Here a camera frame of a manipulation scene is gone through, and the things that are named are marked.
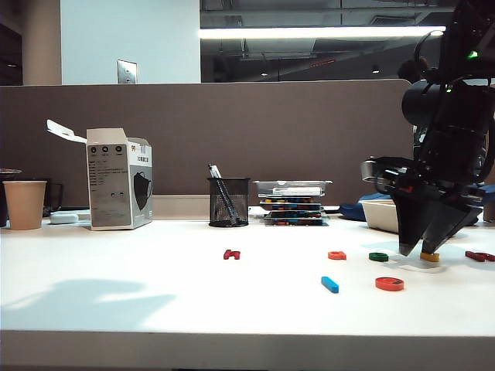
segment red toy piece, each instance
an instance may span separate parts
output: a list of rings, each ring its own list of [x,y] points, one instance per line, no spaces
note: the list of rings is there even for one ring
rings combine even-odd
[[[328,258],[332,260],[347,260],[347,256],[343,251],[330,251]]]
[[[474,253],[472,251],[466,251],[466,256],[470,257],[471,259],[477,260],[477,261],[485,261],[485,257],[483,254],[480,253]]]
[[[235,260],[239,260],[241,258],[241,252],[240,251],[232,251],[232,250],[225,250],[224,252],[224,260],[228,260],[229,257],[234,257]]]
[[[481,255],[482,257],[484,257],[488,261],[495,261],[495,255],[488,254],[488,253],[476,253],[476,254]]]

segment black robotic arm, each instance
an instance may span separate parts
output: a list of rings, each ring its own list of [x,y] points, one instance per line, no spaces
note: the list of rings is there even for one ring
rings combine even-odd
[[[372,158],[361,166],[363,180],[391,195],[397,207],[399,250],[409,255],[422,238],[422,251],[434,253],[469,224],[483,198],[473,186],[490,172],[495,157],[495,1],[462,0],[441,41],[438,69],[415,61],[425,80],[406,91],[402,110],[408,121],[427,128],[413,159]],[[486,86],[467,79],[487,79]],[[483,167],[477,160],[489,135]]]

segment fluorescent light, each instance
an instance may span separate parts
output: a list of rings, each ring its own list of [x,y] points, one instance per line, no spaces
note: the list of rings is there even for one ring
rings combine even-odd
[[[295,27],[274,29],[200,29],[200,39],[367,39],[424,36],[444,26],[408,27]]]

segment disposable cup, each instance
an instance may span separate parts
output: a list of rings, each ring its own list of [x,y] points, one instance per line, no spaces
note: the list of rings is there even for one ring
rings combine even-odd
[[[46,181],[5,181],[5,197],[11,230],[41,227]]]

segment stack of trays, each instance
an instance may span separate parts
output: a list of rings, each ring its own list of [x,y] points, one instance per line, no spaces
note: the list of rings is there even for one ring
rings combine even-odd
[[[270,213],[267,226],[326,226],[321,203],[315,198],[325,195],[326,181],[254,182],[258,186],[260,205]]]

